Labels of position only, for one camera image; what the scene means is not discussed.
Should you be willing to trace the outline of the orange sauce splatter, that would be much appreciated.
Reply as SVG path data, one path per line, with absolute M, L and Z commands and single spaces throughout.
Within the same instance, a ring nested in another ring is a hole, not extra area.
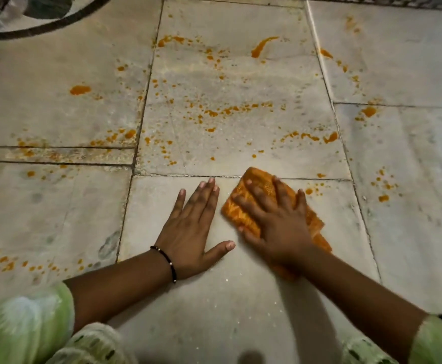
M 98 31 L 94 42 L 83 25 L 0 52 L 8 140 L 0 147 L 0 283 L 65 279 L 114 263 L 126 248 L 123 215 L 157 45 L 157 20 L 147 21 L 111 41 Z

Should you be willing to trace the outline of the black fan base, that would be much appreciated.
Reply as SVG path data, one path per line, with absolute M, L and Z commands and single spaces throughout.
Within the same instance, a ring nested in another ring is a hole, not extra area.
M 0 41 L 47 34 L 66 28 L 111 0 L 0 0 Z

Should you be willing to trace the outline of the light green tunic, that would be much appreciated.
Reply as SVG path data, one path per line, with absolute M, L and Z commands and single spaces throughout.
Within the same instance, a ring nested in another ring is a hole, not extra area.
M 139 364 L 121 335 L 102 323 L 73 334 L 73 296 L 60 282 L 0 302 L 0 364 Z M 399 364 L 368 337 L 343 347 L 340 364 Z M 408 364 L 442 364 L 442 320 L 420 326 Z

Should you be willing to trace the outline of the person's left forearm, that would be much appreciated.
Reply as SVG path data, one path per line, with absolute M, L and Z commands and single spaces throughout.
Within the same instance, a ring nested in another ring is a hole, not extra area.
M 73 332 L 107 323 L 171 281 L 169 263 L 155 250 L 65 280 L 74 304 Z

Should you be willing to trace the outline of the person's right hand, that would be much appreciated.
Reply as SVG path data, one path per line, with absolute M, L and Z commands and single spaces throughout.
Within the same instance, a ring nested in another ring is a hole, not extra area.
M 308 227 L 295 215 L 296 204 L 292 204 L 285 184 L 277 177 L 273 177 L 273 183 L 277 190 L 276 212 L 268 214 L 267 218 L 253 218 L 259 223 L 263 239 L 263 249 L 254 251 L 269 265 L 301 274 L 304 253 L 315 245 Z M 237 195 L 235 202 L 245 210 L 246 201 L 241 196 Z

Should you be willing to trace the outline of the person's left hand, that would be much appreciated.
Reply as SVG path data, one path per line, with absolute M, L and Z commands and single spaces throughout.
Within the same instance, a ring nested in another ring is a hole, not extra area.
M 207 237 L 212 224 L 201 226 L 193 220 L 194 203 L 207 181 L 201 181 L 188 201 L 185 200 L 182 220 L 169 226 L 168 218 L 155 244 L 151 246 L 151 249 L 161 254 L 168 263 L 173 283 L 203 273 L 218 263 L 204 261 Z M 216 208 L 218 196 L 219 187 L 216 184 Z

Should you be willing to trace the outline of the person's right forearm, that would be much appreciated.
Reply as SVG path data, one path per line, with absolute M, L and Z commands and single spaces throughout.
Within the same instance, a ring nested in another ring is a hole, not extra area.
M 428 313 L 316 245 L 300 244 L 277 259 L 300 272 L 387 354 L 400 364 L 409 362 L 413 340 Z

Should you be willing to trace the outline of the orange cleaning cloth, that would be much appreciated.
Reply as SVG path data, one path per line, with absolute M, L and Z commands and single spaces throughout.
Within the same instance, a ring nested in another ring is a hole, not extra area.
M 247 187 L 247 182 L 250 181 L 256 187 L 258 187 L 269 199 L 277 202 L 277 190 L 273 183 L 273 175 L 260 170 L 255 167 L 249 167 L 236 187 L 232 190 L 228 199 L 221 208 L 221 213 L 236 228 L 243 228 L 257 238 L 261 238 L 261 229 L 259 223 L 257 223 L 242 207 L 235 202 L 237 195 L 250 204 L 256 204 L 257 201 Z M 311 235 L 311 239 L 320 250 L 324 250 L 325 253 L 331 255 L 333 249 L 324 238 L 321 231 L 325 226 L 324 222 L 320 219 L 317 213 L 309 206 L 306 207 L 306 223 Z

